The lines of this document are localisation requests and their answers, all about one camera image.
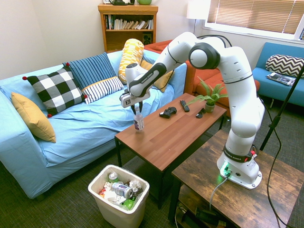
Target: trash can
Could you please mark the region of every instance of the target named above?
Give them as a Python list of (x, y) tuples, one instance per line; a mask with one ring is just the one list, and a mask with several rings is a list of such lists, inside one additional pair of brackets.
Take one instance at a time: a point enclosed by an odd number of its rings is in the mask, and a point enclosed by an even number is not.
[[(125, 183), (127, 181), (137, 180), (142, 186), (142, 195), (139, 197), (131, 210), (125, 210), (98, 195), (99, 191), (104, 187), (105, 182), (108, 181), (108, 175), (113, 171), (117, 173), (122, 182)], [(88, 186), (88, 190), (96, 200), (104, 219), (116, 228), (139, 227), (144, 216), (144, 209), (146, 199), (149, 195), (149, 188), (150, 185), (148, 182), (129, 172), (128, 170), (115, 165), (107, 165)]]

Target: window blinds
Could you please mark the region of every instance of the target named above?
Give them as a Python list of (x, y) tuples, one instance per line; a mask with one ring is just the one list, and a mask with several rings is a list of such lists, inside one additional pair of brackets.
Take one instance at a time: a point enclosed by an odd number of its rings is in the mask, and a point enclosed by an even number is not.
[(294, 34), (304, 0), (211, 0), (208, 22)]

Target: blue sofa cover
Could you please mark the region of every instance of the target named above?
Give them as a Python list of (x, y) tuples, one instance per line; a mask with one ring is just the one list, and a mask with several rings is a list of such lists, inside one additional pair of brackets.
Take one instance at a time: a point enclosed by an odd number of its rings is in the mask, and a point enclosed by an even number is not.
[[(116, 73), (121, 56), (121, 51), (108, 54)], [(158, 56), (145, 50), (143, 58), (154, 63)], [(33, 136), (11, 103), (11, 92), (26, 96), (47, 115), (35, 90), (22, 77), (49, 74), (60, 68), (62, 65), (0, 80), (0, 161), (31, 199), (109, 152), (115, 147), (115, 134), (133, 124), (131, 108), (121, 107), (119, 97), (124, 92), (121, 90), (87, 105), (85, 102), (74, 105), (49, 118), (56, 143)], [(151, 97), (143, 102), (143, 116), (183, 94), (186, 68), (182, 64), (175, 69), (164, 93), (150, 90)]]
[[(266, 78), (267, 75), (271, 74), (271, 72), (266, 70), (266, 61), (269, 57), (276, 54), (304, 58), (304, 48), (267, 42), (263, 46), (256, 68), (252, 71), (253, 78), (260, 82), (258, 94), (284, 101), (291, 89), (291, 86), (283, 85)], [(304, 79), (300, 79), (289, 99), (289, 102), (304, 106), (303, 98)]]

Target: white wall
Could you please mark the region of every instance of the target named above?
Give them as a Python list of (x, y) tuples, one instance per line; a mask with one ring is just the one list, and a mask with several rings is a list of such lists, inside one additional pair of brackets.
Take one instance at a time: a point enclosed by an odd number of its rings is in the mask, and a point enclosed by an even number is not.
[[(102, 0), (3, 0), (0, 1), (0, 79), (59, 65), (104, 52), (97, 6)], [(156, 41), (193, 32), (187, 19), (187, 0), (152, 0), (159, 7)], [(265, 42), (288, 42), (202, 29), (195, 35), (220, 34), (244, 49), (251, 67)]]

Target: lampshade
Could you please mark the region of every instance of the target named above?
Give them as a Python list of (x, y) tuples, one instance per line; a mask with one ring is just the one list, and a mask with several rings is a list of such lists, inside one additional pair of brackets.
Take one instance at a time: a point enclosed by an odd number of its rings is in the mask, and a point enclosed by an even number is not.
[(208, 18), (210, 9), (210, 0), (190, 0), (187, 8), (188, 19), (201, 19)]

